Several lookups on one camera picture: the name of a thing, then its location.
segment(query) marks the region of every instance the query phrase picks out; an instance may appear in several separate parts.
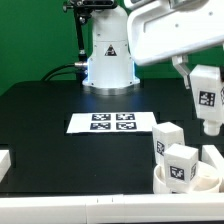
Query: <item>black table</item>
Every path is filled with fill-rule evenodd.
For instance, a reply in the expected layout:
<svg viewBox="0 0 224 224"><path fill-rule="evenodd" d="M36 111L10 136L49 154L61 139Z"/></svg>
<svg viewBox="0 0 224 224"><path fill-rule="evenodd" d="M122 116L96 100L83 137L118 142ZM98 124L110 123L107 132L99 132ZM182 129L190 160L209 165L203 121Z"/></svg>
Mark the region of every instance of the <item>black table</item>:
<svg viewBox="0 0 224 224"><path fill-rule="evenodd" d="M76 81L22 82L0 97L0 144L12 158L0 196L152 193L151 133L66 134L72 113L99 112L154 112L184 129L186 145L224 150L224 128L204 134L182 79L145 80L120 96L86 93Z"/></svg>

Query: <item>cube with marker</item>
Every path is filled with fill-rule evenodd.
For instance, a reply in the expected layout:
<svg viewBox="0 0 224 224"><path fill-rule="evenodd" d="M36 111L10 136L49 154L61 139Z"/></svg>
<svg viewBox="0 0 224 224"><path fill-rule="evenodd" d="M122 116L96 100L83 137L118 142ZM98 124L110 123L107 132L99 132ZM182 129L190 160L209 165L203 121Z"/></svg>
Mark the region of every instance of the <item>cube with marker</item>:
<svg viewBox="0 0 224 224"><path fill-rule="evenodd" d="M166 122L153 126L152 134L156 163L164 167L164 152L174 143L185 145L183 129Z"/></svg>
<svg viewBox="0 0 224 224"><path fill-rule="evenodd" d="M164 153L166 186L178 193L189 193L197 185L198 149L173 144Z"/></svg>

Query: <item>white paper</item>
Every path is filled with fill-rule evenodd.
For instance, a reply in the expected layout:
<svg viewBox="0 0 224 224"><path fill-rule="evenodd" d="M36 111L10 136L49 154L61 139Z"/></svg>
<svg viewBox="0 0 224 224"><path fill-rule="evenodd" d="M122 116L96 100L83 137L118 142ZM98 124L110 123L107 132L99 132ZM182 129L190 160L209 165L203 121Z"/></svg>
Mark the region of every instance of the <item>white paper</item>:
<svg viewBox="0 0 224 224"><path fill-rule="evenodd" d="M152 112L74 113L67 133L151 132L155 124Z"/></svg>

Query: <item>warning label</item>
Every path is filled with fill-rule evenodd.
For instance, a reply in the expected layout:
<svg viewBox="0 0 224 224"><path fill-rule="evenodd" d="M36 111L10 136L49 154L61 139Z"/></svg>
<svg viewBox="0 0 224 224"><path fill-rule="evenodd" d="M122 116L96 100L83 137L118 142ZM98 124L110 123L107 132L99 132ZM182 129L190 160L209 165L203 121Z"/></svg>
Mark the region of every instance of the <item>warning label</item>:
<svg viewBox="0 0 224 224"><path fill-rule="evenodd" d="M117 56L117 54L116 54L112 45L109 46L105 56Z"/></svg>

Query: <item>green wall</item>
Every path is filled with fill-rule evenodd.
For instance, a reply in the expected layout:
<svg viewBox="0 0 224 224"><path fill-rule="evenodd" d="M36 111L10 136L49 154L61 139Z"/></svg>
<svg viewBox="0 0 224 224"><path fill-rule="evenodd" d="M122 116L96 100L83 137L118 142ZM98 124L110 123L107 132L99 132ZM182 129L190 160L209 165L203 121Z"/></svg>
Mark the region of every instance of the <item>green wall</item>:
<svg viewBox="0 0 224 224"><path fill-rule="evenodd" d="M73 14L63 13L62 4L63 0L1 0L0 94L16 82L40 80L49 70L78 60ZM84 27L84 37L90 53L89 26ZM198 63L222 65L223 62L221 47L190 55L190 67ZM137 67L136 73L144 78L180 77L170 61Z"/></svg>

